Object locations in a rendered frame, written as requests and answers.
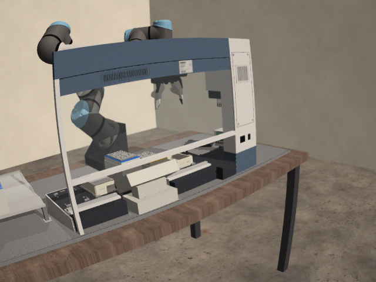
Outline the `yellow tip rack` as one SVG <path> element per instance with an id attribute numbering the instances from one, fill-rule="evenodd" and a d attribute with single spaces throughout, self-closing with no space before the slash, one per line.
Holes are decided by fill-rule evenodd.
<path id="1" fill-rule="evenodd" d="M 164 163 L 164 162 L 167 162 L 167 161 L 168 161 L 168 159 L 167 159 L 167 157 L 165 157 L 163 159 L 159 159 L 159 160 L 154 161 L 154 162 L 146 163 L 146 164 L 142 165 L 142 169 L 145 169 L 145 168 L 148 168 L 148 167 L 151 167 L 151 166 L 154 166 L 154 165 L 158 165 L 158 164 L 161 164 L 161 163 Z"/>

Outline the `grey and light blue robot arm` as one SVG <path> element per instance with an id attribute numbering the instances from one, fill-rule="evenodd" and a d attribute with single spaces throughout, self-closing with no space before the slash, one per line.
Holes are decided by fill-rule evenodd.
<path id="1" fill-rule="evenodd" d="M 39 58 L 52 65 L 52 52 L 72 48 L 81 48 L 102 44 L 72 44 L 70 37 L 71 28 L 66 22 L 56 21 L 52 23 L 38 43 L 37 53 Z M 148 39 L 172 38 L 172 23 L 170 20 L 154 21 L 153 26 L 133 28 L 125 31 L 124 40 L 138 41 Z"/>

